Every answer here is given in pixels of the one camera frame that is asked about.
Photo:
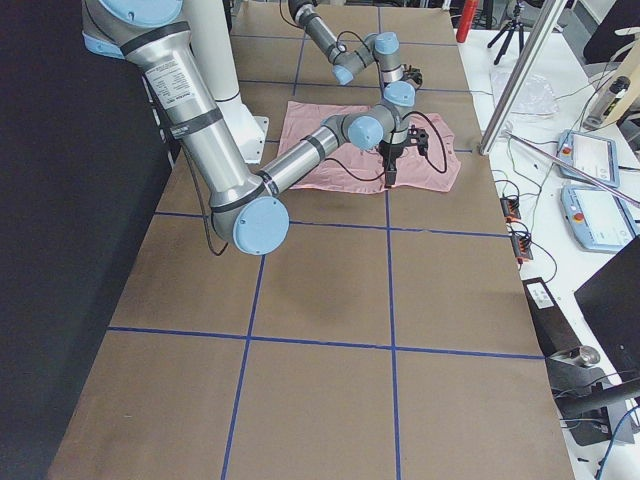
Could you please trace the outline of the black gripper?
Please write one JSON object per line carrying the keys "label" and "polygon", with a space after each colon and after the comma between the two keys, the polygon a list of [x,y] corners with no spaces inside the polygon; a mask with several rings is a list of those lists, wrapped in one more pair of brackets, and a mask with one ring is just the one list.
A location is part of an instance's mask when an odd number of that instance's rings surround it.
{"label": "black gripper", "polygon": [[405,64],[403,66],[402,80],[410,83],[415,90],[420,90],[423,85],[423,75],[419,68]]}
{"label": "black gripper", "polygon": [[377,151],[382,157],[382,165],[384,167],[384,186],[389,189],[396,183],[397,178],[397,159],[403,154],[407,146],[407,140],[393,143],[381,141],[377,146]]}

